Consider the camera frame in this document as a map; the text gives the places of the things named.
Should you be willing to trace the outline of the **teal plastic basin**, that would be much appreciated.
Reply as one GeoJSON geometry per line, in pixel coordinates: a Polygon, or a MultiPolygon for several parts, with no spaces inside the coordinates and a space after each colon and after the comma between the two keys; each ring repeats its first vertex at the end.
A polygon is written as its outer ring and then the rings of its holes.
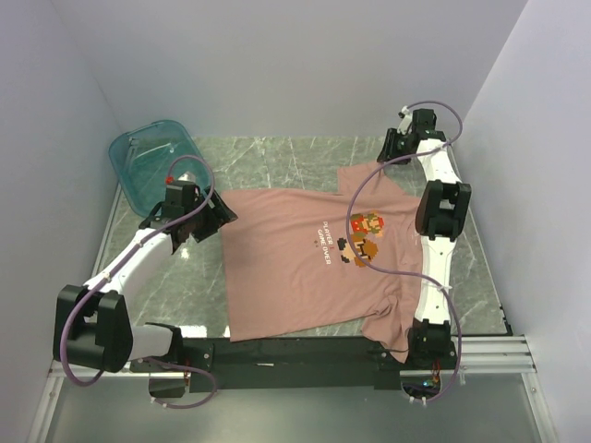
{"type": "Polygon", "coordinates": [[[198,147],[174,120],[159,120],[126,132],[112,142],[108,155],[129,206],[142,218],[164,199],[169,175],[192,172],[203,195],[211,184],[198,147]]]}

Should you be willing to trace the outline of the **pink t shirt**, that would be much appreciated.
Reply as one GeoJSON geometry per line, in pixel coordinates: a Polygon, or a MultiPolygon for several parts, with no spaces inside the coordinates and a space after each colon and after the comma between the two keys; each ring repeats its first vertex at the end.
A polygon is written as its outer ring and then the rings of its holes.
{"type": "Polygon", "coordinates": [[[419,204],[374,163],[343,167],[334,193],[236,189],[222,228],[232,341],[361,319],[404,362],[419,301],[419,204]]]}

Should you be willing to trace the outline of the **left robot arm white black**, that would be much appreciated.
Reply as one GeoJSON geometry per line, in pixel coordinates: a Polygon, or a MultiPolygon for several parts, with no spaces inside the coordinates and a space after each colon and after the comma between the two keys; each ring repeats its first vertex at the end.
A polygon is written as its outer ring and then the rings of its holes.
{"type": "Polygon", "coordinates": [[[100,273],[57,296],[54,359],[116,373],[128,362],[151,358],[162,370],[186,363],[180,328],[162,323],[134,327],[127,304],[147,279],[192,238],[201,242],[236,220],[211,187],[174,180],[164,199],[139,224],[131,242],[100,273]]]}

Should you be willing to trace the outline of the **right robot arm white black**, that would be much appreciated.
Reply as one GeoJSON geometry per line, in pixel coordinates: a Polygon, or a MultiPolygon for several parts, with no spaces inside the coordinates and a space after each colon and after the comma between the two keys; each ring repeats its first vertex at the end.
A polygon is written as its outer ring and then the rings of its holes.
{"type": "Polygon", "coordinates": [[[448,148],[452,143],[437,128],[437,116],[426,102],[405,106],[400,124],[387,131],[379,163],[407,164],[418,159],[426,186],[415,218],[420,236],[424,277],[413,326],[405,345],[408,363],[425,368],[456,356],[452,341],[450,278],[452,254],[464,230],[472,195],[457,175],[448,148]]]}

